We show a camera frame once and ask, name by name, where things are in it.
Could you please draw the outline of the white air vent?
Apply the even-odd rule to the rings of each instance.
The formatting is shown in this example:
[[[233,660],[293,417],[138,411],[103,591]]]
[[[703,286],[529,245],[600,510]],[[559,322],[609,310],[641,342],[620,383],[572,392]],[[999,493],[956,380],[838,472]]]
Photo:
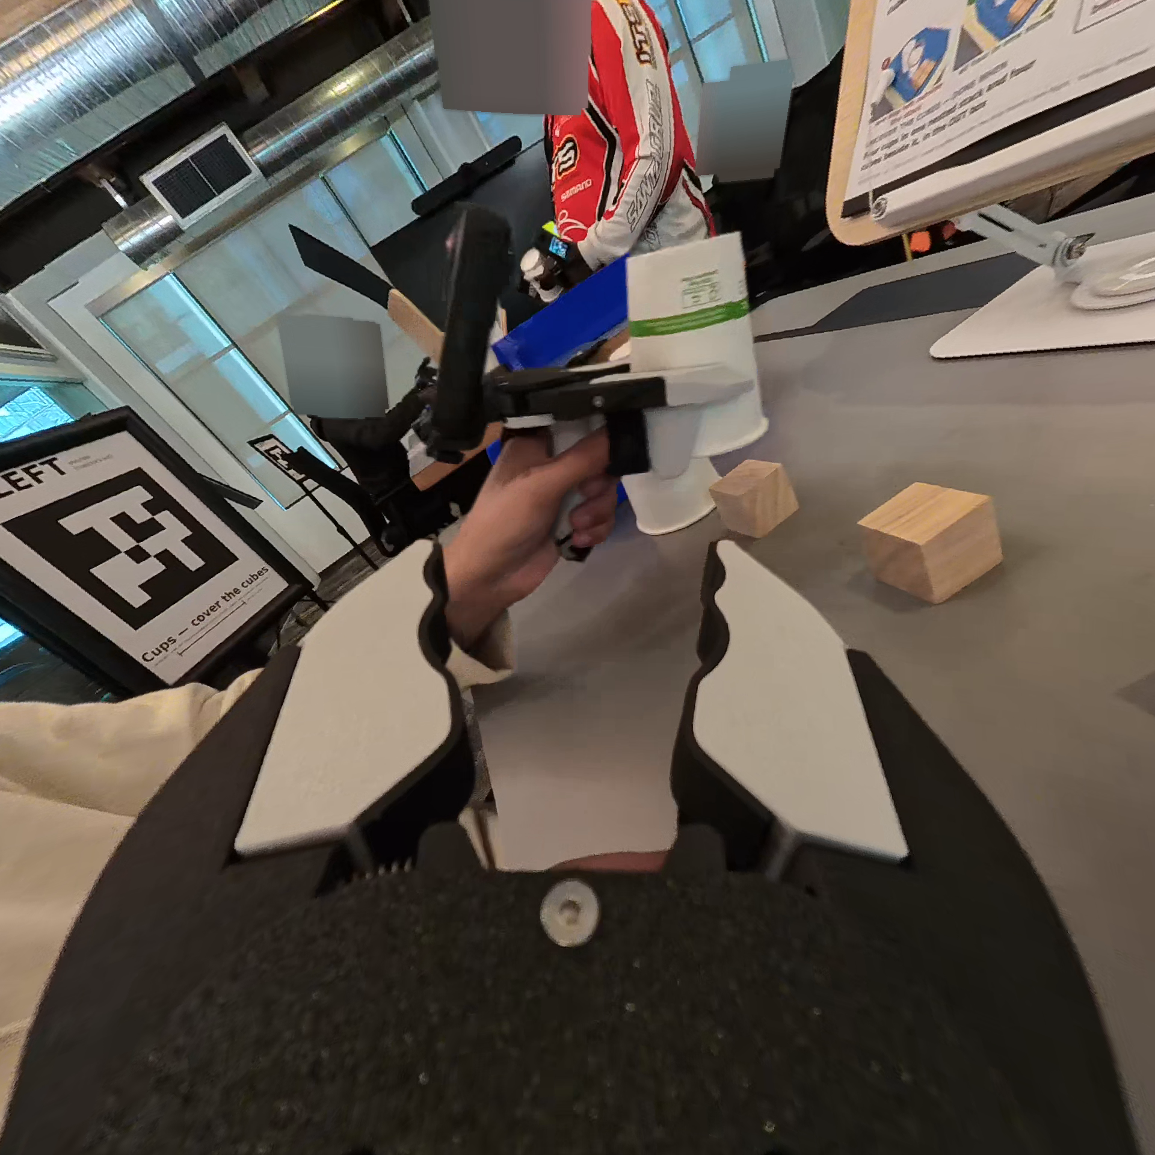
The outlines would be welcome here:
[[[220,209],[239,192],[264,181],[252,155],[220,122],[140,176],[166,214],[186,229]]]

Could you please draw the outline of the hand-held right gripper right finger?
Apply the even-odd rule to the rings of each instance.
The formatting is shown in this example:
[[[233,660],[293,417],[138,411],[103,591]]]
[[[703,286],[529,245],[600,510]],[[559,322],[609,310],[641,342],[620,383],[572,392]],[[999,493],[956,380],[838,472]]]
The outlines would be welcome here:
[[[706,552],[700,613],[699,664],[671,750],[667,868],[783,878],[808,847],[905,861],[839,635],[730,540]]]

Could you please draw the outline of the white board stand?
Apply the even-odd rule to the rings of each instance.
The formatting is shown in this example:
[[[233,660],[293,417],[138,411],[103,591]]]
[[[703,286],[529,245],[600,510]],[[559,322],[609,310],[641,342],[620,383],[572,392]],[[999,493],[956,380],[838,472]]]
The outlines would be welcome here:
[[[1088,351],[1153,341],[1153,233],[1092,243],[1003,205],[957,225],[1037,265],[945,333],[934,359]]]

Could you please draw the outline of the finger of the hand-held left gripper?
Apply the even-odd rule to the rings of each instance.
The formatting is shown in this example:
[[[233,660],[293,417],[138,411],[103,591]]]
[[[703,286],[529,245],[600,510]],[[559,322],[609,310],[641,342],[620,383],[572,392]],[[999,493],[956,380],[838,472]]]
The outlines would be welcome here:
[[[756,387],[744,370],[705,364],[664,374],[665,404],[647,410],[649,471],[673,480],[695,458],[756,441]]]

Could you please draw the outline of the person's left hand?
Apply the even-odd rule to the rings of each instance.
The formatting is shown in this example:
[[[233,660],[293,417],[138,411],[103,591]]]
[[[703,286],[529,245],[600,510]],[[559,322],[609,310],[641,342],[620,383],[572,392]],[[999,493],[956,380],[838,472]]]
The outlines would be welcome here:
[[[545,431],[506,440],[469,513],[442,547],[445,619],[452,640],[471,649],[498,618],[526,599],[560,558],[554,528],[566,498],[571,541],[593,548],[614,526],[617,481],[608,439],[591,431],[561,452]]]

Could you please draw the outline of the silver ventilation duct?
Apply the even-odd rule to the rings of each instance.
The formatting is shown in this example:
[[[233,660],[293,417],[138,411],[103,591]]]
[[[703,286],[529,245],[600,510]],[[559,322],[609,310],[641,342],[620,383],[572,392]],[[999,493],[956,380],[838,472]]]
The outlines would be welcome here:
[[[2,2],[2,205],[333,7],[322,1]]]
[[[352,137],[437,78],[431,18],[411,22],[386,43],[289,101],[238,139],[264,181]],[[193,225],[181,229],[149,192],[101,225],[137,265],[151,263]]]

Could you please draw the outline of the black video bar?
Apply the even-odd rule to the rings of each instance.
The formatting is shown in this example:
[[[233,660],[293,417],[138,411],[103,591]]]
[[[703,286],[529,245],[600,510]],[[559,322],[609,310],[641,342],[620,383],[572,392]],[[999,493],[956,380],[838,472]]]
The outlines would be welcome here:
[[[474,160],[462,162],[449,175],[411,199],[417,218],[428,217],[465,198],[480,185],[510,167],[523,150],[522,139],[512,134]]]

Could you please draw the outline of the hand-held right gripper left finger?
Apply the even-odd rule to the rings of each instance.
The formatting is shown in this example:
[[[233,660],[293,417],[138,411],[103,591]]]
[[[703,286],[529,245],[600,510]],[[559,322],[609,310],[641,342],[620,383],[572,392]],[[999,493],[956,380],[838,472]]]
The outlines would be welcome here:
[[[448,670],[441,546],[423,539],[341,595],[295,646],[237,859],[339,848],[354,871],[475,868],[475,786]]]

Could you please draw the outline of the wooden cube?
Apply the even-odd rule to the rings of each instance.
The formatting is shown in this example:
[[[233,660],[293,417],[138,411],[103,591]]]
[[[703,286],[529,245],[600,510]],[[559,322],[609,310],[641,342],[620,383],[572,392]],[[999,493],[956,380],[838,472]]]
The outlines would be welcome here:
[[[726,529],[753,540],[763,539],[800,508],[785,466],[767,460],[739,463],[709,484],[708,494]]]
[[[940,603],[1003,563],[988,495],[914,482],[857,522],[873,578]]]

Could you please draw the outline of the white paper cup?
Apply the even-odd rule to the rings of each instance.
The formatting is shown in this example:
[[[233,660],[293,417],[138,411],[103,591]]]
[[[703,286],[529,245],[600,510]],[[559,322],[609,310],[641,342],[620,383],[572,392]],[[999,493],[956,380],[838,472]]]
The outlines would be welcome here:
[[[768,419],[757,385],[741,233],[628,256],[625,282],[632,370],[714,365],[744,383],[733,397],[697,404],[694,454],[726,454],[762,436]]]
[[[708,457],[695,457],[684,472],[661,478],[653,471],[620,480],[640,533],[658,537],[679,531],[714,511],[712,486],[719,474]]]

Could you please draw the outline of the instruction sheet on wooden board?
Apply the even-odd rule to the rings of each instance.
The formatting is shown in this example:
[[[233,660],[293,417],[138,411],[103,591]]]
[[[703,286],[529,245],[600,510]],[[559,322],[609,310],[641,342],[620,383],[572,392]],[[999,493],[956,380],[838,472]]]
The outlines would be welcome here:
[[[866,246],[1152,152],[1151,1],[854,1],[825,193]]]

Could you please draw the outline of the black-framed tag sign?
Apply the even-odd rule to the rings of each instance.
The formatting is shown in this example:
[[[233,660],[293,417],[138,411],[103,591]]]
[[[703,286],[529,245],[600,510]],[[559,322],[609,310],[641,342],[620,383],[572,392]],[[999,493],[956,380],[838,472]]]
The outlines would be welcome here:
[[[310,578],[131,409],[2,442],[2,624],[119,696],[214,683]]]
[[[253,452],[259,454],[268,464],[277,469],[281,475],[289,478],[298,487],[306,487],[308,476],[295,469],[289,458],[295,453],[295,448],[289,447],[276,434],[265,434],[246,442]]]

